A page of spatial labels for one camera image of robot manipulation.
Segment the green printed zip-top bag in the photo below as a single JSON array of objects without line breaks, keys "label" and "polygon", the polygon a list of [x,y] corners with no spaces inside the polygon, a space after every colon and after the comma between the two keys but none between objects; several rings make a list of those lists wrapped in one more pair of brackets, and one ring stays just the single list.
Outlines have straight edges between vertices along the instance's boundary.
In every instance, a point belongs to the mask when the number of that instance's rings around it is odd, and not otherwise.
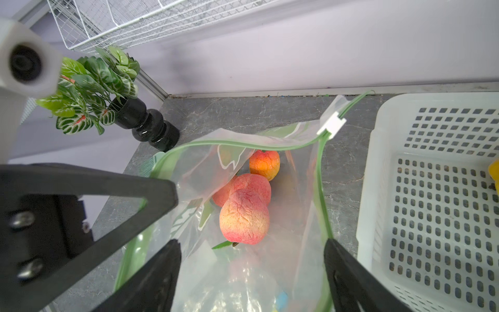
[{"label": "green printed zip-top bag", "polygon": [[[166,152],[148,178],[174,182],[178,206],[127,244],[115,287],[176,239],[182,260],[173,311],[329,311],[324,247],[333,233],[321,160],[355,104],[337,96],[316,120],[254,135],[217,129]],[[234,246],[220,231],[212,197],[247,172],[259,149],[281,157],[270,183],[270,228],[259,244]]]}]

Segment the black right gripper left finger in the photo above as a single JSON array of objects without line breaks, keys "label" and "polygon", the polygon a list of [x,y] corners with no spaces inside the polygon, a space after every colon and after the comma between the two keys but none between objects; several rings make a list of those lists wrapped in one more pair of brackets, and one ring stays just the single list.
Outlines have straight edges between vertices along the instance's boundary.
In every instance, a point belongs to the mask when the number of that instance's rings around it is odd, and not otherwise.
[{"label": "black right gripper left finger", "polygon": [[170,311],[181,266],[181,245],[170,240],[95,311]]}]

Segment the pink peach with leaf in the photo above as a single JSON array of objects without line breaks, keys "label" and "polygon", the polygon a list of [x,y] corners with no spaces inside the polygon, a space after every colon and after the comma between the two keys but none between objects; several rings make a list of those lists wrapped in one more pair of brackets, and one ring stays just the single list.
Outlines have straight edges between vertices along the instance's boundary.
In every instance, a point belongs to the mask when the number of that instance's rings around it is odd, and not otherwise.
[{"label": "pink peach with leaf", "polygon": [[270,227],[267,204],[254,191],[237,190],[223,205],[219,226],[223,237],[231,243],[259,244]]}]

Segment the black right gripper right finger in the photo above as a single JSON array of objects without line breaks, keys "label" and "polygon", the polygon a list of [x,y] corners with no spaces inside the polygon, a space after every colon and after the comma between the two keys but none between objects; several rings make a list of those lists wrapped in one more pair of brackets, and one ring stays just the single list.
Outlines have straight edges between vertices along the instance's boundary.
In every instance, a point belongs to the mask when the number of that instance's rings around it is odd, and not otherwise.
[{"label": "black right gripper right finger", "polygon": [[335,311],[410,311],[341,244],[328,239],[324,263]]}]

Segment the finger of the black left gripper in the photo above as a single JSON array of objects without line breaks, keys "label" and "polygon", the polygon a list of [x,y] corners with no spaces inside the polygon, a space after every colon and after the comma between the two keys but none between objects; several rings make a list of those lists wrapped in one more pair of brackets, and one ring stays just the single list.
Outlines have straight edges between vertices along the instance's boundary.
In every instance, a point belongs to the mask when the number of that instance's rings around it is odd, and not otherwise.
[{"label": "finger of the black left gripper", "polygon": [[[95,238],[107,197],[144,207]],[[169,180],[65,164],[1,167],[1,310],[40,311],[179,203]]]}]

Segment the red orange peach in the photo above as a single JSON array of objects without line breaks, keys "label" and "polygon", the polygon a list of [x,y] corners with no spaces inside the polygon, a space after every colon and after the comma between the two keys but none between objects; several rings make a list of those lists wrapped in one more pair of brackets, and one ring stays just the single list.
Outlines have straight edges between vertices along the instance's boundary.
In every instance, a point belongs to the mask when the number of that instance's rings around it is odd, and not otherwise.
[{"label": "red orange peach", "polygon": [[280,165],[280,156],[276,151],[257,150],[248,160],[250,173],[261,175],[268,181],[278,175]]}]

